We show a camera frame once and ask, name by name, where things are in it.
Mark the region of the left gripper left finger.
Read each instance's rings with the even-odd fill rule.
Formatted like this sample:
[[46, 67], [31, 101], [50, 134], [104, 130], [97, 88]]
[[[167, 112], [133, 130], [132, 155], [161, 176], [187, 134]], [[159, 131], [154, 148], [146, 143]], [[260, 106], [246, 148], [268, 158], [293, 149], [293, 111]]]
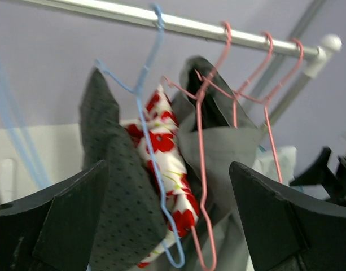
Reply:
[[108, 167], [90, 168], [0, 205], [0, 271], [86, 270], [108, 183]]

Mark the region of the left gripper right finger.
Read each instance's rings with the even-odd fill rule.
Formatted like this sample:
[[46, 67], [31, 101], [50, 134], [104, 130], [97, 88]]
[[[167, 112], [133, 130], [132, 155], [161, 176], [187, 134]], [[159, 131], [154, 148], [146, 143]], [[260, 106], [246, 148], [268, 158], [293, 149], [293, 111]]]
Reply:
[[229, 174], [255, 270], [346, 271], [346, 207], [240, 162], [231, 163]]

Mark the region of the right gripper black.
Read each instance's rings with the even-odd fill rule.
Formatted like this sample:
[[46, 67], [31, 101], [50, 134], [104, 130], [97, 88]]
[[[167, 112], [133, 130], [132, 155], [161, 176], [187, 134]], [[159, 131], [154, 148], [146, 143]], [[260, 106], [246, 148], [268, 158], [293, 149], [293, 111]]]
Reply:
[[346, 207], [346, 156], [338, 157], [339, 165], [333, 174], [327, 166], [331, 152], [329, 147], [323, 147], [316, 160], [290, 186], [322, 185], [329, 195], [327, 202]]

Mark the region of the dark grey dotted skirt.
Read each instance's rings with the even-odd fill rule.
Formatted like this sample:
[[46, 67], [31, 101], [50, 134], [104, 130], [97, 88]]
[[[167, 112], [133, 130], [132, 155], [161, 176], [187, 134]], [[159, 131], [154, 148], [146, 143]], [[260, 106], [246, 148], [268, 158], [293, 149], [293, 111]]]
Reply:
[[119, 105], [93, 68], [80, 104], [83, 168], [104, 160], [108, 184], [90, 256], [92, 270], [128, 270], [165, 237], [167, 226], [148, 173], [125, 128]]

